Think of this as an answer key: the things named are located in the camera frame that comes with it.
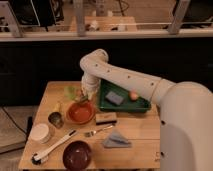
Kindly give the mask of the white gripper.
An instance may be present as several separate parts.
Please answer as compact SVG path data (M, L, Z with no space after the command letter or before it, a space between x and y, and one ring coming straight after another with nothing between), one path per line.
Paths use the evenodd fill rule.
M81 89L83 91L83 95L87 96L89 99L93 98L93 95L97 92L99 86L99 79L88 79L86 76L82 77Z

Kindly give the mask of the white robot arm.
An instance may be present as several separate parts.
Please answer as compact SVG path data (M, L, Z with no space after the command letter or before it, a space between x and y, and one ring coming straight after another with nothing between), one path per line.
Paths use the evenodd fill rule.
M175 83L108 63L97 49L80 59L84 94L105 79L134 91L160 109L160 170L213 171L213 92L190 81Z

